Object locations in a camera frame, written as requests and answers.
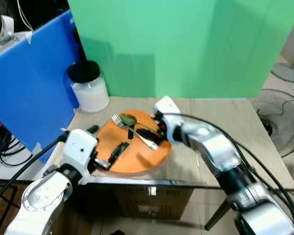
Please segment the wooden table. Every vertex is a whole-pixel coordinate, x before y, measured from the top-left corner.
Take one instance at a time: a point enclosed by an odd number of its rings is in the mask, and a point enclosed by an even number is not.
[[[250,149],[280,181],[284,188],[293,190],[294,181],[280,155],[266,133],[247,99],[185,99],[174,98],[182,113],[209,120],[227,131],[236,141]],[[140,109],[153,113],[155,98],[111,97],[109,106],[97,114],[77,110],[68,129],[87,129],[92,125],[102,127],[114,113],[128,109]],[[48,164],[59,165],[63,144],[55,149]],[[277,188],[264,170],[244,151],[247,160],[259,174]],[[114,175],[95,171],[91,182],[119,182],[120,184],[173,184],[194,188],[219,187],[198,153],[179,143],[173,147],[171,156],[158,167],[142,175]]]

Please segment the utensil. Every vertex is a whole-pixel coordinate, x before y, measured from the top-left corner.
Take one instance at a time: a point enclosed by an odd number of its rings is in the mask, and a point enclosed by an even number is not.
[[[112,117],[111,117],[111,119],[114,121],[114,123],[118,127],[120,127],[120,128],[127,128],[130,131],[132,131],[134,134],[136,134],[152,150],[157,150],[158,149],[158,145],[156,145],[154,142],[145,139],[140,134],[138,134],[133,128],[130,128],[129,126],[124,125],[123,122],[122,122],[122,120],[121,120],[121,118],[119,117],[119,115],[113,114]]]
[[[120,118],[121,118],[122,122],[127,126],[132,126],[132,125],[138,124],[138,125],[141,125],[141,126],[147,128],[147,129],[152,130],[152,131],[157,133],[156,129],[153,129],[153,128],[149,127],[149,126],[146,126],[146,125],[138,122],[136,117],[131,115],[131,114],[121,114]]]

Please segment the green backdrop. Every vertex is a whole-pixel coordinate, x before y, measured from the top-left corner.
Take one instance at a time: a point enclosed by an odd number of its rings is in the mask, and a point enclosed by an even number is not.
[[[69,0],[110,95],[256,96],[294,0]]]

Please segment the round plate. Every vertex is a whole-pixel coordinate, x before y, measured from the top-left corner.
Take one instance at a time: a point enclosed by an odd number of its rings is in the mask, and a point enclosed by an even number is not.
[[[127,110],[122,113],[131,114],[136,117],[138,122],[158,129],[155,121],[149,114],[143,111]],[[146,128],[136,124],[134,129]],[[134,134],[134,138],[129,140],[127,134],[127,128],[119,128],[112,120],[108,121],[98,134],[97,157],[106,161],[121,142],[129,143],[126,150],[114,162],[110,171],[117,173],[138,173],[146,171],[161,164],[171,152],[172,145],[168,141],[163,141],[157,150],[152,150],[137,135]]]

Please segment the fan guard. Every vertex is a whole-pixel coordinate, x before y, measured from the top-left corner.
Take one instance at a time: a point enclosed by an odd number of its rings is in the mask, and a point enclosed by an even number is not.
[[[262,89],[249,99],[281,157],[294,152],[294,96]]]

